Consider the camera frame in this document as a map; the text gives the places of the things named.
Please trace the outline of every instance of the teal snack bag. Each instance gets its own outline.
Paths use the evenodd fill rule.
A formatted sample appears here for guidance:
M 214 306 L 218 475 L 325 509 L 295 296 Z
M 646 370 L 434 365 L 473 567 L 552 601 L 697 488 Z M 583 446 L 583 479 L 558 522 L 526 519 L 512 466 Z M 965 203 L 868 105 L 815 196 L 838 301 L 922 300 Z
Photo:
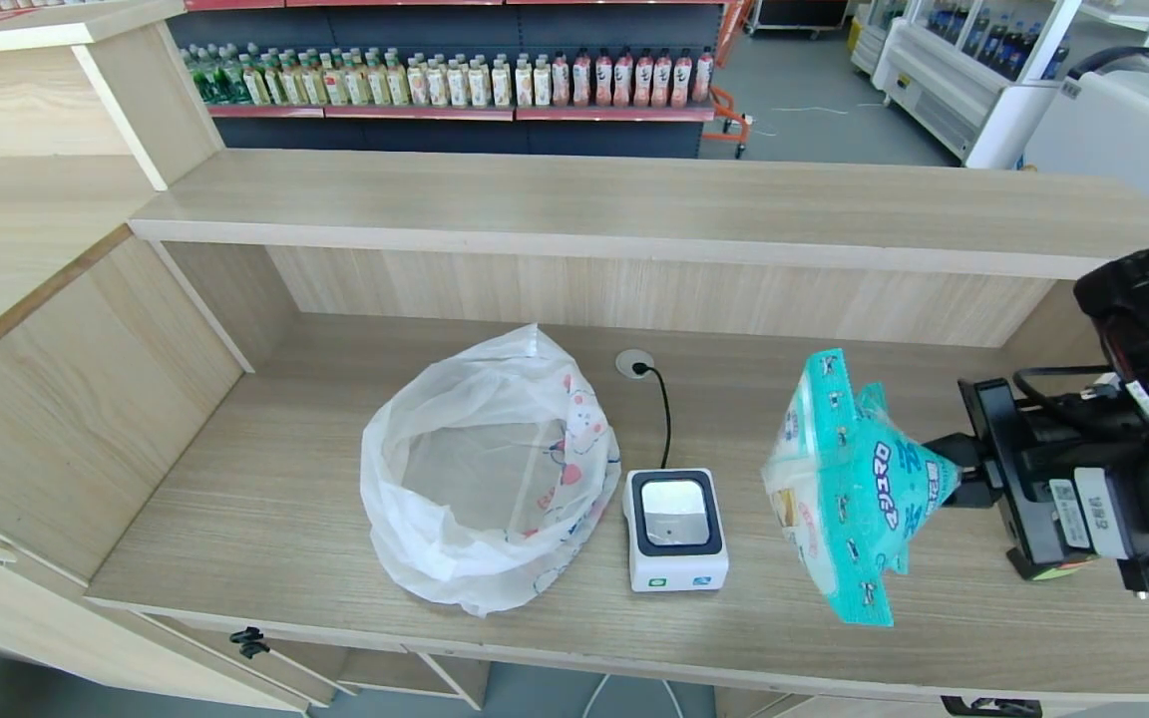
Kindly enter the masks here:
M 810 356 L 761 469 L 782 534 L 847 624 L 893 626 L 880 574 L 961 481 L 955 464 L 888 419 L 885 388 L 857 396 L 840 349 Z

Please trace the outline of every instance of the wooden countertop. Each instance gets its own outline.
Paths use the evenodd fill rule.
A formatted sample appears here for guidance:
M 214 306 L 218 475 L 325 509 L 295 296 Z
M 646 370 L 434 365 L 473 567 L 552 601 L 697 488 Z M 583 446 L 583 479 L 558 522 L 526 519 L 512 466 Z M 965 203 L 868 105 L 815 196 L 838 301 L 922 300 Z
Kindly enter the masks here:
M 152 195 L 131 155 L 0 159 L 0 315 Z
M 626 469 L 662 450 L 651 381 L 612 369 L 653 353 L 676 419 L 673 466 L 715 472 L 730 581 L 717 593 L 626 585 L 615 510 L 539 599 L 487 619 L 425 603 L 375 558 L 360 500 L 361 429 L 426 364 L 502 324 L 307 314 L 196 435 L 93 578 L 87 596 L 182 618 L 368 647 L 687 677 L 779 692 L 1149 700 L 1149 601 L 1112 563 L 1023 582 L 994 510 L 940 510 L 888 578 L 896 626 L 843 626 L 782 539 L 758 469 L 808 353 L 830 342 L 546 327 L 597 388 Z M 845 342 L 854 381 L 881 380 L 919 440 L 965 427 L 957 376 L 1004 369 L 997 350 Z
M 118 0 L 0 14 L 0 53 L 90 45 L 184 13 L 184 0 Z
M 229 149 L 147 239 L 1079 278 L 1149 246 L 1112 178 L 797 162 Z

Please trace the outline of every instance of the pink bottle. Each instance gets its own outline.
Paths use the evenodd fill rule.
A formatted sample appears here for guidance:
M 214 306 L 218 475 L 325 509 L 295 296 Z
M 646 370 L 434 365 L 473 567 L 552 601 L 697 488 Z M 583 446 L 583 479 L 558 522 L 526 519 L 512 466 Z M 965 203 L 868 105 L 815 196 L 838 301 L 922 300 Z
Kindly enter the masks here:
M 610 51 L 602 47 L 601 54 L 596 57 L 597 108 L 609 108 L 610 106 L 610 78 L 612 77 L 615 77 L 615 63 L 610 60 Z
M 650 105 L 651 80 L 654 80 L 654 60 L 650 57 L 650 49 L 646 47 L 641 59 L 638 60 L 638 86 L 632 94 L 632 103 L 638 108 Z
M 624 53 L 619 54 L 618 63 L 615 63 L 615 106 L 626 108 L 632 101 L 632 53 L 624 47 Z
M 571 76 L 574 78 L 574 90 L 571 92 L 571 105 L 576 108 L 587 108 L 588 95 L 592 94 L 593 60 L 588 59 L 587 47 L 579 47 L 578 57 L 571 67 Z
M 666 108 L 668 106 L 668 82 L 671 79 L 671 57 L 668 56 L 668 49 L 664 47 L 662 53 L 658 53 L 658 59 L 655 61 L 655 85 L 650 90 L 650 106 L 651 108 Z
M 707 100 L 707 88 L 712 85 L 712 49 L 703 47 L 703 54 L 699 55 L 699 62 L 694 65 L 694 92 L 691 99 L 695 102 Z
M 571 65 L 565 61 L 565 53 L 557 53 L 553 59 L 553 105 L 564 108 L 571 101 Z
M 671 70 L 671 106 L 684 108 L 685 101 L 689 100 L 689 70 L 694 67 L 694 61 L 689 59 L 689 49 L 680 51 L 680 57 Z

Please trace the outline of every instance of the plastic bag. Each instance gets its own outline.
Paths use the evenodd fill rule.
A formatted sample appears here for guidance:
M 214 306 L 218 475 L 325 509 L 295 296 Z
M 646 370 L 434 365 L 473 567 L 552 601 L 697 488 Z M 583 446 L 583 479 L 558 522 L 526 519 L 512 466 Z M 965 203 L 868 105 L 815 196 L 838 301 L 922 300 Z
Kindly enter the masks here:
M 619 481 L 574 358 L 537 324 L 421 372 L 361 433 L 361 499 L 393 581 L 473 616 L 560 577 Z
M 818 590 L 847 624 L 893 626 L 880 574 L 961 481 L 951 461 L 894 427 L 885 388 L 849 386 L 842 350 L 812 355 L 784 417 L 765 489 Z

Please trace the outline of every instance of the robotic arm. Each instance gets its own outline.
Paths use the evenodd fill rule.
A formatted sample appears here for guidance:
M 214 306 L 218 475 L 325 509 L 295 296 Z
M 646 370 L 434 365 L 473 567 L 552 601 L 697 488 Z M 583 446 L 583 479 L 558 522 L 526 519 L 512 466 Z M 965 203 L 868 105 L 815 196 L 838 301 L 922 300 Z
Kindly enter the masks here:
M 1000 504 L 1030 580 L 1056 578 L 1095 557 L 1115 558 L 1123 582 L 1149 593 L 1149 249 L 1075 281 L 1105 363 L 1039 366 L 1009 381 L 961 380 L 974 435 L 926 446 L 964 470 L 947 505 Z M 1046 396 L 1039 376 L 1113 373 L 1079 394 Z

